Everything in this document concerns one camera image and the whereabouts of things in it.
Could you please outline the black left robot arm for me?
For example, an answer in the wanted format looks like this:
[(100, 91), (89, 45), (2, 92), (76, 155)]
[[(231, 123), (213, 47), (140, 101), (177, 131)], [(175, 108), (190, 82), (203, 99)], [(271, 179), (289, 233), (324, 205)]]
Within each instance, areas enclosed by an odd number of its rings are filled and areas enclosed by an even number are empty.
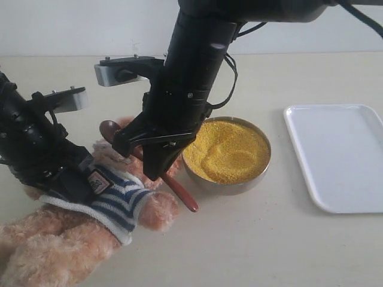
[(50, 191), (69, 202), (89, 203), (95, 193), (88, 182), (93, 157), (67, 139), (57, 113), (87, 106), (85, 87), (71, 87), (24, 99), (1, 74), (1, 164), (30, 187)]

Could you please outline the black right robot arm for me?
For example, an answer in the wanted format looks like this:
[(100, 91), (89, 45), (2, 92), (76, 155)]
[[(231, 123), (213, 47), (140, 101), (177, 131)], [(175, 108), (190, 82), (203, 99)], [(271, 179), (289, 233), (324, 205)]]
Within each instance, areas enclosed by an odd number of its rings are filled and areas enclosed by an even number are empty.
[(141, 57), (120, 64), (150, 80), (142, 112), (118, 132), (113, 148), (123, 156), (143, 149), (143, 172), (165, 173), (193, 142), (218, 105), (207, 99), (229, 45), (248, 22), (315, 20), (324, 1), (180, 1), (165, 60)]

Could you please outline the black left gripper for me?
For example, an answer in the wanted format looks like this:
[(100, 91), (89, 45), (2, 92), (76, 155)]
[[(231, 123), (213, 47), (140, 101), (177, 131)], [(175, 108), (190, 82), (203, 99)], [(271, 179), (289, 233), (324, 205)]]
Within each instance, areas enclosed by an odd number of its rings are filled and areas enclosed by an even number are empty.
[(95, 158), (67, 136), (54, 112), (40, 111), (24, 98), (1, 99), (1, 164), (23, 185), (90, 203), (95, 194), (87, 177)]

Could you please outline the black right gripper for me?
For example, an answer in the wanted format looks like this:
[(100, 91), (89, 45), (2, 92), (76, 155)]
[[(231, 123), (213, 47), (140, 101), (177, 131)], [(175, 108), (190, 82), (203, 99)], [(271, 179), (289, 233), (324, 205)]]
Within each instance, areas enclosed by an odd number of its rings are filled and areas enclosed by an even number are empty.
[(151, 181), (161, 177), (210, 113), (208, 96), (222, 61), (221, 53), (141, 57), (140, 75), (150, 80), (150, 91), (142, 112), (115, 133), (113, 148), (123, 156), (141, 148), (144, 175)]

